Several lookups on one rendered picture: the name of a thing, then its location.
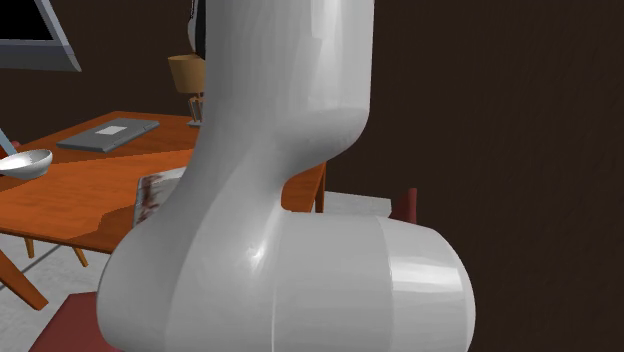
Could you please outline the dark red upright block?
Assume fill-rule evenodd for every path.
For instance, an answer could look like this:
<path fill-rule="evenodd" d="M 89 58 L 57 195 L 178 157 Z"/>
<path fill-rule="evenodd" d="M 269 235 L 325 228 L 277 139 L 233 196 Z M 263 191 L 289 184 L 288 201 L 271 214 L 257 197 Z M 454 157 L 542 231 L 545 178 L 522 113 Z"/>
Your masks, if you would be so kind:
<path fill-rule="evenodd" d="M 417 189 L 409 188 L 404 195 L 391 200 L 390 219 L 417 223 Z"/>

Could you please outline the brown shade table lamp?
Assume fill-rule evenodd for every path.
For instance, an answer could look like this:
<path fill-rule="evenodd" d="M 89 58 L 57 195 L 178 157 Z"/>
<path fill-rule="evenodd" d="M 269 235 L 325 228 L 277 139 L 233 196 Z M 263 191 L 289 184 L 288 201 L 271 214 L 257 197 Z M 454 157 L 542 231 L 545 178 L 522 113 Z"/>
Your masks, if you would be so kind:
<path fill-rule="evenodd" d="M 200 127 L 203 122 L 205 60 L 196 54 L 176 55 L 168 58 L 176 90 L 191 94 L 188 105 L 192 120 L 190 127 Z"/>

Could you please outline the grey closed laptop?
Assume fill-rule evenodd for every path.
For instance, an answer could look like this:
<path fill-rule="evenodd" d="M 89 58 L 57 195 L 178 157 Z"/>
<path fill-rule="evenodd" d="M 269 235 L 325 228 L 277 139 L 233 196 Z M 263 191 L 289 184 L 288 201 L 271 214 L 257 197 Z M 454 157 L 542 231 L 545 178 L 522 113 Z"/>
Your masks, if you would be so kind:
<path fill-rule="evenodd" d="M 116 118 L 56 143 L 63 149 L 108 153 L 156 129 L 156 120 Z"/>

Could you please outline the orange wooden table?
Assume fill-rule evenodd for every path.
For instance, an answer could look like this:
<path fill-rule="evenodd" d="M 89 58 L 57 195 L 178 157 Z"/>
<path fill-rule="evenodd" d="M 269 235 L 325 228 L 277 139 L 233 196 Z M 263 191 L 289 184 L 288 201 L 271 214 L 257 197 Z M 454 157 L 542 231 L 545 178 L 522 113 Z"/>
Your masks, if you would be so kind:
<path fill-rule="evenodd" d="M 53 161 L 33 180 L 0 176 L 0 233 L 112 253 L 131 229 L 139 178 L 185 166 L 198 136 L 184 116 L 147 113 L 159 127 L 109 153 L 56 145 L 124 115 L 114 111 L 25 144 L 50 150 Z"/>

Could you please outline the white bowl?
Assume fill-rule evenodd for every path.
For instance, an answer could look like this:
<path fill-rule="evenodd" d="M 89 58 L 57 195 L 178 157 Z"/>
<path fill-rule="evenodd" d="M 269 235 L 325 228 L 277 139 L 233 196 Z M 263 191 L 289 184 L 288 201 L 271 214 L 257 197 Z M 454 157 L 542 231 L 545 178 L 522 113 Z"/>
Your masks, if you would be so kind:
<path fill-rule="evenodd" d="M 53 159 L 47 149 L 36 149 L 12 154 L 0 160 L 0 174 L 20 180 L 31 180 L 44 175 Z"/>

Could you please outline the red robot stand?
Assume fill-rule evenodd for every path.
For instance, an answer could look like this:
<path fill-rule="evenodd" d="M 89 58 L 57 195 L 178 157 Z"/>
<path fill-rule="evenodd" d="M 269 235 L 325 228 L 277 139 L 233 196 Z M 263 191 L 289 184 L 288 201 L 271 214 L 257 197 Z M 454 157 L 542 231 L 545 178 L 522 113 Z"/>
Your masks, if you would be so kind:
<path fill-rule="evenodd" d="M 28 352 L 122 352 L 103 338 L 96 317 L 96 293 L 70 294 Z"/>

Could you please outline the grey framed black screen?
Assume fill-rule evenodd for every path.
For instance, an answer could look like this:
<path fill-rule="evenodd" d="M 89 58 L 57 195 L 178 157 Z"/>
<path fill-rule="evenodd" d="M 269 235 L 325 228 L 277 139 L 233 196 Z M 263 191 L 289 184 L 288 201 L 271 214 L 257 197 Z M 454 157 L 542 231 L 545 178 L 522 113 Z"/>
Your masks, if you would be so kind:
<path fill-rule="evenodd" d="M 50 0 L 0 0 L 0 68 L 81 72 Z"/>

